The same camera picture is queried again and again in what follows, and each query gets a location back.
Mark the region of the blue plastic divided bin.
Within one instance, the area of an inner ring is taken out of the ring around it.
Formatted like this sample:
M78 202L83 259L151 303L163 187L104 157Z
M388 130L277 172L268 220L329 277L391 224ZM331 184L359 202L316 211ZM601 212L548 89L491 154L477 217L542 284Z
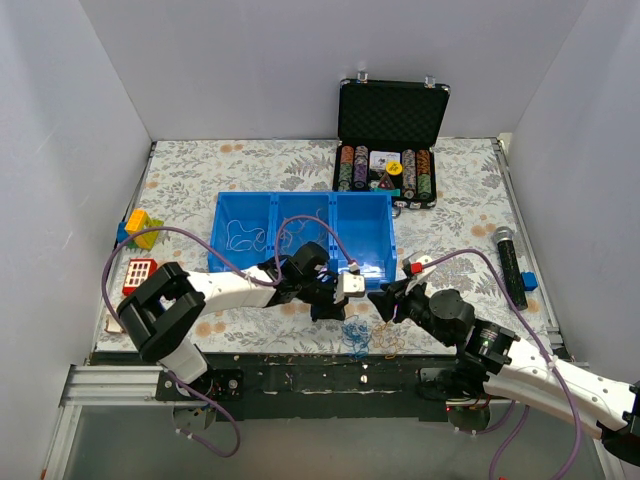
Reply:
M376 290L396 279L397 251L391 199L382 193L223 192L218 196L210 246L240 269L257 265L275 252L292 255L307 242L329 254L329 268L348 267L330 226Z

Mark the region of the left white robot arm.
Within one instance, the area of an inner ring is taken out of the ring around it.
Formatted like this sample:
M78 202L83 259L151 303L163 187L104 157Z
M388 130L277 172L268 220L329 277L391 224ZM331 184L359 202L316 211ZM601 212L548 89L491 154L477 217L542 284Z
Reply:
M119 321L141 359L159 364L178 379L178 387L193 400L205 398L213 386L209 366L187 339L202 315L236 308L268 308L295 299L311 306L311 318L343 320L347 287L358 287L347 273L326 268L327 252L308 242L294 255L268 259L238 273L200 273L170 262L123 300Z

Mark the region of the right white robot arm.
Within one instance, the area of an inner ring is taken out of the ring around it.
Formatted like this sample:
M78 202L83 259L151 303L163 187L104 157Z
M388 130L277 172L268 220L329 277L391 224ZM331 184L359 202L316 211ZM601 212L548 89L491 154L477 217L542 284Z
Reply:
M455 365L431 382L446 399L503 397L529 405L602 442L617 458L639 462L639 387L607 379L563 360L476 316L454 289L427 295L423 285L393 282L368 296L385 322L413 321L456 350Z

